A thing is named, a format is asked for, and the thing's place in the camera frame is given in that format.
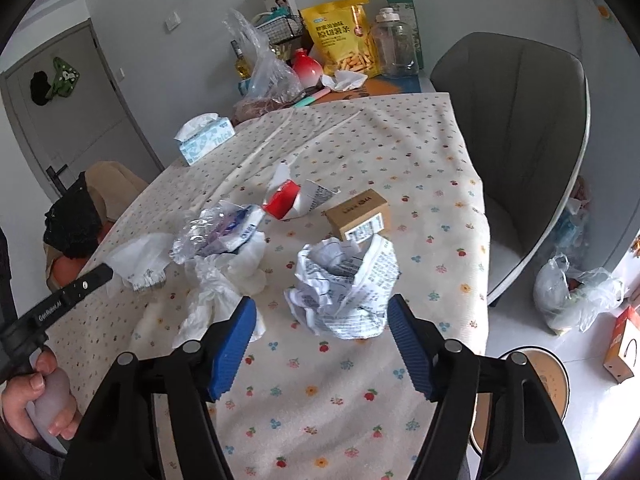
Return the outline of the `person's left hand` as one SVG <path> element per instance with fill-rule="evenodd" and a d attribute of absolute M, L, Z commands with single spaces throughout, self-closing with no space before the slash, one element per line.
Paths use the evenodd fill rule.
<path fill-rule="evenodd" d="M 61 387 L 67 386 L 62 373 L 54 353 L 44 347 L 31 373 L 9 379 L 1 393 L 6 426 L 32 443 L 44 434 L 72 440 L 82 415 L 70 390 L 62 394 Z"/>

